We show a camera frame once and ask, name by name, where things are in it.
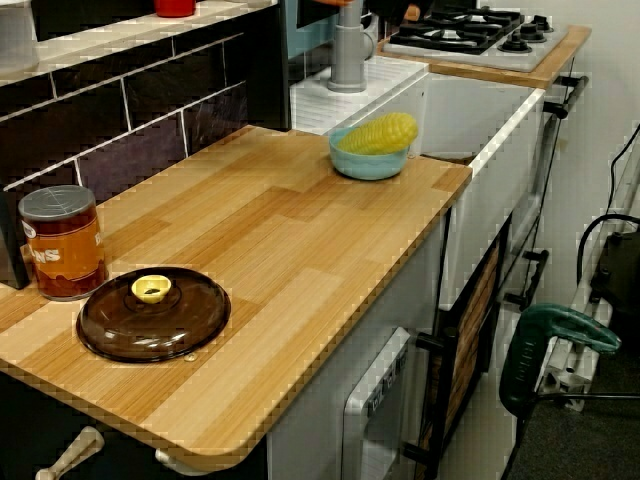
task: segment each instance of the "lid handle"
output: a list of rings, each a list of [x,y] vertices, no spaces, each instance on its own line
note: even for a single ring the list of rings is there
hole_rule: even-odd
[[[171,280],[163,275],[145,275],[131,285],[131,293],[144,303],[159,303],[171,290]]]

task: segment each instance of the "bowl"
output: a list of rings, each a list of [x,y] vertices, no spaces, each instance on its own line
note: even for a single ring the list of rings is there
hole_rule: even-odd
[[[339,149],[340,140],[355,128],[341,128],[329,135],[331,162],[335,169],[359,180],[382,180],[397,175],[407,162],[409,147],[386,155],[358,155]]]

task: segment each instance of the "kitchen counter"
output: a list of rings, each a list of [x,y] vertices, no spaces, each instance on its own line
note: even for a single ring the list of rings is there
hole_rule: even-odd
[[[562,72],[562,68],[576,55],[590,35],[591,29],[589,27],[569,26],[567,36],[532,72],[528,73],[383,52],[382,47],[388,40],[380,42],[377,54],[383,57],[427,63],[429,64],[429,71],[433,73],[546,90],[553,84]]]
[[[246,127],[98,207],[111,276],[154,265],[229,294],[222,334],[185,357],[90,353],[84,301],[0,288],[0,370],[203,470],[239,463],[454,202],[471,169],[409,159],[362,182],[326,137]]]

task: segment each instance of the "faucet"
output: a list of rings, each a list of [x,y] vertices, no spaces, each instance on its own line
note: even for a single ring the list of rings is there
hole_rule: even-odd
[[[371,25],[364,29],[360,23],[362,0],[353,0],[340,7],[333,44],[329,90],[357,93],[366,90],[364,62],[376,52],[378,16],[371,15]]]

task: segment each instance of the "door handle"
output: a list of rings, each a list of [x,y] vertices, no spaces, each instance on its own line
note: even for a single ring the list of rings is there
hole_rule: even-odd
[[[102,450],[103,446],[104,438],[100,432],[93,427],[84,427],[56,463],[36,474],[36,480],[58,480],[69,470]]]

